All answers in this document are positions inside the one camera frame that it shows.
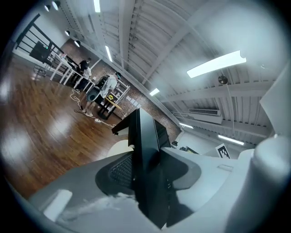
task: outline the ceiling light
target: ceiling light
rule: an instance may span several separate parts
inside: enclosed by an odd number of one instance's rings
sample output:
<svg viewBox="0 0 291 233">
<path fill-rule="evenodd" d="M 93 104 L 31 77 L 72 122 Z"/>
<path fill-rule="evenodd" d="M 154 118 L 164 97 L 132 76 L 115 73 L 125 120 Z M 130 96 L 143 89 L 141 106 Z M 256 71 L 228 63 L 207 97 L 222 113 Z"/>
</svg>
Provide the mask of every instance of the ceiling light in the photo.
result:
<svg viewBox="0 0 291 233">
<path fill-rule="evenodd" d="M 109 48 L 107 46 L 105 46 L 106 48 L 106 51 L 107 51 L 107 55 L 109 57 L 109 60 L 112 62 L 112 58 L 111 58 L 111 55 L 110 55 L 110 52 L 109 52 Z"/>
<path fill-rule="evenodd" d="M 78 47 L 80 47 L 81 42 L 80 41 L 74 41 L 75 45 L 77 45 Z"/>
<path fill-rule="evenodd" d="M 224 140 L 228 140 L 230 142 L 234 142 L 234 143 L 237 143 L 237 144 L 240 144 L 240 145 L 244 145 L 245 143 L 244 142 L 240 142 L 240 141 L 237 141 L 237 140 L 234 140 L 232 138 L 229 138 L 229 137 L 225 137 L 225 136 L 222 136 L 222 135 L 218 135 L 219 138 L 222 138 Z"/>
<path fill-rule="evenodd" d="M 246 58 L 242 58 L 241 51 L 238 50 L 197 66 L 187 71 L 187 74 L 190 76 L 190 78 L 194 78 L 211 71 L 216 71 L 224 67 L 237 65 L 244 62 L 246 62 Z"/>
<path fill-rule="evenodd" d="M 52 1 L 51 3 L 52 3 L 53 7 L 54 7 L 56 10 L 59 9 L 59 7 L 60 7 L 60 1 Z"/>
<path fill-rule="evenodd" d="M 182 125 L 182 126 L 184 126 L 184 127 L 188 127 L 188 128 L 191 128 L 191 129 L 193 129 L 193 127 L 192 126 L 189 126 L 189 125 L 185 125 L 185 124 L 183 124 L 183 123 L 179 123 L 180 125 Z"/>
<path fill-rule="evenodd" d="M 95 12 L 100 12 L 100 2 L 99 2 L 99 0 L 94 0 L 94 7 L 95 7 Z"/>
<path fill-rule="evenodd" d="M 50 11 L 50 5 L 45 5 L 45 10 Z"/>
<path fill-rule="evenodd" d="M 160 92 L 158 88 L 156 88 L 155 90 L 153 90 L 150 95 L 154 96 L 156 93 Z"/>
</svg>

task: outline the cable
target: cable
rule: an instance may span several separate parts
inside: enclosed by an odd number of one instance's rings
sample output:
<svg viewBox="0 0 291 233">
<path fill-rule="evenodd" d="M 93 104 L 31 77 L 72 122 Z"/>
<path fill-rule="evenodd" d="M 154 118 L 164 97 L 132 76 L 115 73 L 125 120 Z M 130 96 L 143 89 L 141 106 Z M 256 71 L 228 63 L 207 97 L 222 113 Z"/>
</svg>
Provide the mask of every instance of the cable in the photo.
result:
<svg viewBox="0 0 291 233">
<path fill-rule="evenodd" d="M 73 101 L 76 101 L 76 102 L 77 102 L 79 108 L 81 109 L 81 106 L 79 105 L 79 103 L 80 103 L 80 99 L 74 95 L 75 92 L 76 92 L 78 95 L 80 94 L 80 92 L 79 92 L 79 91 L 76 91 L 76 90 L 74 90 L 74 89 L 72 89 L 72 91 L 73 91 L 73 93 L 70 94 L 70 97 L 71 97 L 71 99 L 72 99 Z M 103 123 L 103 124 L 105 124 L 105 125 L 107 125 L 107 126 L 109 126 L 109 127 L 111 127 L 111 128 L 113 128 L 113 127 L 116 126 L 116 125 L 114 125 L 114 124 L 113 124 L 113 125 L 107 124 L 107 123 L 105 123 L 105 122 L 99 120 L 98 118 L 93 117 L 93 116 L 92 116 L 92 113 L 91 113 L 90 115 L 87 114 L 87 113 L 84 113 L 83 111 L 82 111 L 82 113 L 85 114 L 87 117 L 91 117 L 91 118 L 93 118 L 93 119 L 95 120 L 95 122 Z"/>
</svg>

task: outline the person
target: person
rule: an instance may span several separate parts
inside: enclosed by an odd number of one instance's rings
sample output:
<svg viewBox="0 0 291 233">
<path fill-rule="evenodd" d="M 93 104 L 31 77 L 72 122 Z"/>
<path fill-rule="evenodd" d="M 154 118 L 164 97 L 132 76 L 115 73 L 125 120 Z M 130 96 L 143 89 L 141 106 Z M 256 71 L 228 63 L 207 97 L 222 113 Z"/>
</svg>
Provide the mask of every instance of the person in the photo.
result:
<svg viewBox="0 0 291 233">
<path fill-rule="evenodd" d="M 84 89 L 84 87 L 88 84 L 88 80 L 90 79 L 91 75 L 92 75 L 92 73 L 91 73 L 91 69 L 89 67 L 84 70 L 84 78 L 81 78 L 80 83 L 76 87 L 77 91 Z"/>
<path fill-rule="evenodd" d="M 114 90 L 114 88 L 117 85 L 117 80 L 120 79 L 120 77 L 121 77 L 121 74 L 119 72 L 116 72 L 112 75 L 109 75 L 107 81 L 105 82 L 101 90 L 92 88 L 92 90 L 87 94 L 87 98 L 86 98 L 87 103 L 86 103 L 85 109 L 81 105 L 81 110 L 84 113 L 92 115 L 92 113 L 88 112 L 90 105 L 94 101 L 101 103 L 101 101 L 104 100 L 104 98 L 108 95 L 108 93 Z"/>
<path fill-rule="evenodd" d="M 83 75 L 84 70 L 86 70 L 91 62 L 91 58 L 88 58 L 87 60 L 83 60 L 80 62 L 80 64 L 77 66 L 76 70 L 79 74 Z M 79 75 L 75 73 L 72 77 L 72 83 L 76 82 L 76 79 Z"/>
</svg>

